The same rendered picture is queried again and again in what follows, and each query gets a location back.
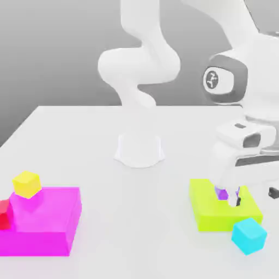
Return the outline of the large magenta box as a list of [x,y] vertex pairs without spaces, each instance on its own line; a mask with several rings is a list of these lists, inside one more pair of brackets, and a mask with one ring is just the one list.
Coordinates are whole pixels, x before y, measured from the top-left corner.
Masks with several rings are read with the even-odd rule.
[[82,211],[79,187],[43,187],[30,199],[12,193],[11,228],[0,256],[69,256]]

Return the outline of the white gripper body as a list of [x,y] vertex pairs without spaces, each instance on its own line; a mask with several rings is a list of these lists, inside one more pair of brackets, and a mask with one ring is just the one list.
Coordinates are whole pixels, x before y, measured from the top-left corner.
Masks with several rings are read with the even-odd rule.
[[217,187],[250,186],[279,180],[279,156],[259,148],[236,148],[218,141],[213,146],[209,180]]

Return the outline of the small red cube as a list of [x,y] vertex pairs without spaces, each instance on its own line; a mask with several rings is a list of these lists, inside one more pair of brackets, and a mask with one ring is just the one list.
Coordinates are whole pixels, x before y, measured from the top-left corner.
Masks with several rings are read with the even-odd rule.
[[10,199],[0,201],[0,230],[7,230],[13,224],[13,206]]

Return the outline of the small purple cube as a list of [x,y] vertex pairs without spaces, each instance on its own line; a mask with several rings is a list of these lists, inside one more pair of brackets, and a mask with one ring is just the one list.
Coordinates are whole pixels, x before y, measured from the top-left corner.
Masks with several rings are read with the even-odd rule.
[[217,199],[219,201],[225,201],[228,199],[228,193],[227,193],[226,189],[221,189],[216,186],[214,187],[214,189],[215,189]]

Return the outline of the large lime green box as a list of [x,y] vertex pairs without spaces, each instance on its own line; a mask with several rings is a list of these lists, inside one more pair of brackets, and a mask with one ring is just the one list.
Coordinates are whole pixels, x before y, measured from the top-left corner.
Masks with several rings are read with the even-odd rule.
[[258,224],[263,214],[250,194],[247,186],[238,191],[240,205],[231,207],[220,200],[214,185],[208,179],[190,179],[189,197],[197,227],[200,232],[231,232],[235,223],[253,218]]

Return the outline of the small cyan cube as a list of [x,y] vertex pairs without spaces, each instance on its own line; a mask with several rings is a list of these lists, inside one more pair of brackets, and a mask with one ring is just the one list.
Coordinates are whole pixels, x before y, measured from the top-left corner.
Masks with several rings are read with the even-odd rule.
[[234,224],[231,240],[242,253],[249,255],[264,247],[266,237],[266,230],[253,218],[248,218]]

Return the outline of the small yellow cube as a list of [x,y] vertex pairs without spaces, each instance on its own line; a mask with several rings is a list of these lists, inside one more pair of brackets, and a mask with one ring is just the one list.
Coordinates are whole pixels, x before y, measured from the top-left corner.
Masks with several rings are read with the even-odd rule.
[[12,179],[14,192],[23,198],[30,199],[41,190],[41,182],[38,174],[23,171]]

